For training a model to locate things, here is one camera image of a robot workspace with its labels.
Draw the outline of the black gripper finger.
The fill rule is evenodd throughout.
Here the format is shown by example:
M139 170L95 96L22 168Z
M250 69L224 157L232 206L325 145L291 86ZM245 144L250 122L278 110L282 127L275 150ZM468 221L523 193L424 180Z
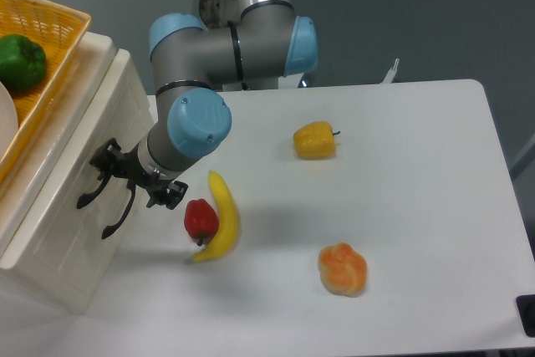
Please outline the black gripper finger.
M147 190L149 201L146 207L164 206L174 210L182 202L187 190L188 185L182 181L170 181L155 189L149 189Z
M91 156L89 164L99 171L98 181L104 178L125 178L125 154L115 138L110 138Z

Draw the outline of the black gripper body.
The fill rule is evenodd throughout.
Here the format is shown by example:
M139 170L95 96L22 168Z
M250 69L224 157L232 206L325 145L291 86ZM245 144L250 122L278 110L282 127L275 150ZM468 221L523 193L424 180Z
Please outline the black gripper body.
M125 172L126 177L146 190L151 199L165 200L167 198L170 180L157 168L150 168L149 171L146 171L141 165L136 151L125 154Z

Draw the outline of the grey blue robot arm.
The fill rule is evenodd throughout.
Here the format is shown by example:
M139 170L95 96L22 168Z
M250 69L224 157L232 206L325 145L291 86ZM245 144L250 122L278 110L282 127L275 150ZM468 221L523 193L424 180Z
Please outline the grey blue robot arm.
M99 183L126 180L142 188L151 205L176 207L186 193L179 175L227 137L232 117L217 87L276 79L314 70L318 42L310 18L291 0L232 0L235 16L206 18L172 13L150 28L150 62L158 120L128 152L116 140L92 156Z

